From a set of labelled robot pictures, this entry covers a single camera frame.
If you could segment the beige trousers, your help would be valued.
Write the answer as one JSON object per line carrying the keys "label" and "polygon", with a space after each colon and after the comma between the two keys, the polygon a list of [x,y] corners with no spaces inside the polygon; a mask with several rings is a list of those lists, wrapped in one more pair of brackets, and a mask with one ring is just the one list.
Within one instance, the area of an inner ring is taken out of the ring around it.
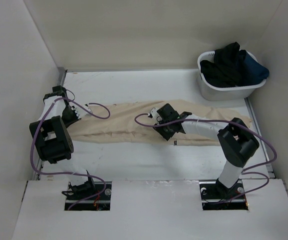
{"label": "beige trousers", "polygon": [[108,119],[98,119],[92,115],[85,115],[81,120],[68,127],[71,138],[75,141],[106,144],[106,143],[147,143],[179,146],[217,146],[219,141],[196,134],[177,133],[169,140],[159,135],[151,125],[153,120],[141,117],[140,122],[149,125],[140,126],[135,122],[139,114],[148,113],[152,108],[161,108],[166,101],[143,101],[133,103],[119,103],[109,105],[107,109],[90,106],[89,109],[98,116]]}

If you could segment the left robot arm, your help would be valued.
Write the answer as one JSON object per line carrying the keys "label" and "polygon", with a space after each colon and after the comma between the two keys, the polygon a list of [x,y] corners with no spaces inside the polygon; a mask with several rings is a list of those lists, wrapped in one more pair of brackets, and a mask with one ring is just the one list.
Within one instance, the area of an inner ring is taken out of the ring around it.
{"label": "left robot arm", "polygon": [[62,194],[69,200],[91,199],[96,194],[96,186],[88,171],[77,165],[72,158],[73,141],[67,128],[80,120],[76,108],[69,105],[67,90],[62,86],[54,86],[52,92],[44,96],[44,109],[40,119],[29,125],[32,136],[41,121],[37,132],[35,148],[39,158],[44,162],[56,164],[62,172],[69,172],[68,190]]}

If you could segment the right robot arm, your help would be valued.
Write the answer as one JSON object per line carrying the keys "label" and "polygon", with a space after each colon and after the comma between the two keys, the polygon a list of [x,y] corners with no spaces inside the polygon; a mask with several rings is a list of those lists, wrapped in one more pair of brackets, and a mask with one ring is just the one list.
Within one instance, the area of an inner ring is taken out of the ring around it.
{"label": "right robot arm", "polygon": [[233,118],[232,123],[207,122],[207,118],[190,112],[178,114],[168,103],[161,108],[153,108],[149,117],[156,121],[153,129],[167,141],[176,133],[218,140],[226,163],[214,184],[201,187],[201,197],[205,201],[223,201],[233,197],[244,166],[259,148],[259,142],[247,131],[240,118]]}

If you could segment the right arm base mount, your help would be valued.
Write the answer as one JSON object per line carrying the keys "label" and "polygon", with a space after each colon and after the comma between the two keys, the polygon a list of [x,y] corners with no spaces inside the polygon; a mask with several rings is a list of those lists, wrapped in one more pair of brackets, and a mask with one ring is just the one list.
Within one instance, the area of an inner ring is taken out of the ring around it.
{"label": "right arm base mount", "polygon": [[214,181],[202,181],[199,183],[199,187],[202,208],[205,211],[248,210],[244,195],[231,200],[231,198],[244,192],[241,181],[236,182],[231,189],[223,193],[219,192]]}

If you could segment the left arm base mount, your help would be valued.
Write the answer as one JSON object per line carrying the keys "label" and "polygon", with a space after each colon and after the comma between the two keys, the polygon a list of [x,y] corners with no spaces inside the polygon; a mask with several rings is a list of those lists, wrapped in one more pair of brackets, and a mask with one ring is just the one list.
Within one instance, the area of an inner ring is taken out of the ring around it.
{"label": "left arm base mount", "polygon": [[109,211],[112,196],[112,182],[106,182],[105,191],[98,194],[103,190],[102,182],[95,182],[94,185],[86,189],[84,184],[83,188],[71,189],[71,185],[68,185],[66,191],[61,193],[66,197],[64,210],[65,211]]}

